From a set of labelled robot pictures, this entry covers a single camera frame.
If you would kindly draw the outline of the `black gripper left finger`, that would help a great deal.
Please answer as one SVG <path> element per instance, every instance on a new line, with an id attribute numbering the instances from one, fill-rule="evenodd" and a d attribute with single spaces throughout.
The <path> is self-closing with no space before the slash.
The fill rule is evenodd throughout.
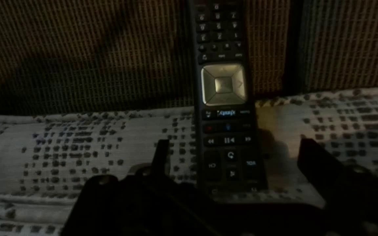
<path id="1" fill-rule="evenodd" d="M 189 209 L 188 188 L 166 174 L 168 153 L 169 142 L 160 139 L 152 161 L 125 178 L 91 177 L 62 236 L 208 236 Z"/>

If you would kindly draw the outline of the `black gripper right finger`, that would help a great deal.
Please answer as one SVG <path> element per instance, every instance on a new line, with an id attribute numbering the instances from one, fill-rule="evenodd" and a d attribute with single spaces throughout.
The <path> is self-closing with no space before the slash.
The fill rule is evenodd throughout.
<path id="1" fill-rule="evenodd" d="M 330 232 L 378 236 L 378 176 L 357 164 L 345 165 L 314 139 L 303 138 L 297 165 L 326 201 Z"/>

